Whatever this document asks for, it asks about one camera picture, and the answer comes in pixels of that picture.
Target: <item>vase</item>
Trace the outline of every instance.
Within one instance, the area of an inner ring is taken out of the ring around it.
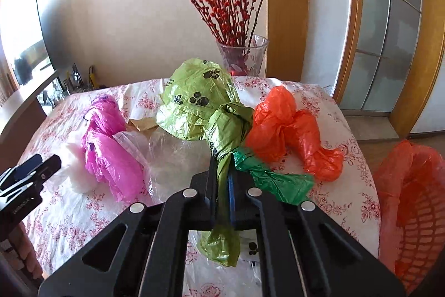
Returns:
[[[269,41],[253,35],[250,47],[232,47],[217,42],[225,69],[232,76],[258,76]]]

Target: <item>black paw print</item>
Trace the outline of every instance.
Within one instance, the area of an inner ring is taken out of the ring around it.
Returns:
[[[215,144],[213,141],[209,142],[210,151],[212,152],[212,156],[216,159],[218,156],[218,150],[215,148]]]
[[[258,246],[256,245],[255,242],[249,243],[249,249],[250,249],[250,251],[249,251],[250,256],[254,256],[255,254],[258,253]]]
[[[182,105],[183,104],[182,95],[176,95],[174,97],[174,102],[177,103],[178,105]]]
[[[198,106],[206,106],[209,103],[209,99],[207,97],[201,97],[200,92],[195,92],[189,101],[193,104],[196,103]]]
[[[219,70],[210,70],[204,72],[204,78],[214,78],[215,80],[219,77]]]

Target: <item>tablecloth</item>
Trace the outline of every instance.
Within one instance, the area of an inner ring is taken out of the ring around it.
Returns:
[[[155,116],[161,102],[159,94],[166,82],[162,79],[149,80],[69,96],[36,131],[20,162],[35,153],[40,153],[44,159],[56,153],[70,132],[85,124],[84,110],[98,95],[106,93],[114,96],[126,120]],[[294,95],[298,109],[307,109],[317,118],[322,145],[328,149],[342,150],[344,168],[336,181],[317,183],[308,196],[371,254],[377,256],[380,229],[377,192],[366,160],[335,101],[317,85],[257,77],[234,77],[234,84],[241,102],[252,108],[264,101],[272,87],[284,85]],[[281,173],[299,174],[303,171],[301,161],[290,150],[271,167]],[[42,204],[24,222],[37,258],[48,274],[53,273],[130,205],[117,203],[106,184],[100,184],[88,194],[79,195],[73,193],[67,183],[63,183],[54,192],[44,188],[41,195]],[[145,187],[137,200],[150,205],[151,198]],[[209,262],[197,251],[195,239],[196,235],[191,233],[186,256],[184,296],[261,295],[255,263],[240,262],[236,269],[238,277],[234,280],[230,268]]]

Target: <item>metal rivet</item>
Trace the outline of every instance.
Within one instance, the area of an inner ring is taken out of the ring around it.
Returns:
[[[250,196],[254,196],[254,197],[257,197],[257,196],[260,196],[261,195],[261,189],[259,189],[259,188],[250,188],[249,190],[248,190],[248,194],[250,195]]]
[[[193,198],[197,195],[197,191],[192,188],[188,188],[182,192],[185,198]]]
[[[301,203],[301,209],[306,212],[313,212],[315,210],[315,204],[309,200],[306,200],[305,202]]]
[[[140,213],[143,210],[144,210],[144,204],[142,204],[142,203],[134,203],[134,204],[131,204],[131,206],[130,206],[130,212],[135,213],[135,214]]]

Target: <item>light green plastic bag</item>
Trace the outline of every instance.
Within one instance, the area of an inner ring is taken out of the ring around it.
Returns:
[[[247,148],[237,148],[233,157],[238,170],[250,172],[255,186],[271,192],[279,201],[298,205],[308,200],[306,194],[315,183],[312,175],[274,173]]]
[[[234,149],[252,127],[253,109],[239,101],[230,75],[214,62],[192,58],[172,75],[161,95],[156,122],[182,140],[207,140],[217,167],[217,225],[198,248],[210,260],[236,266],[239,237],[230,225],[228,169]]]

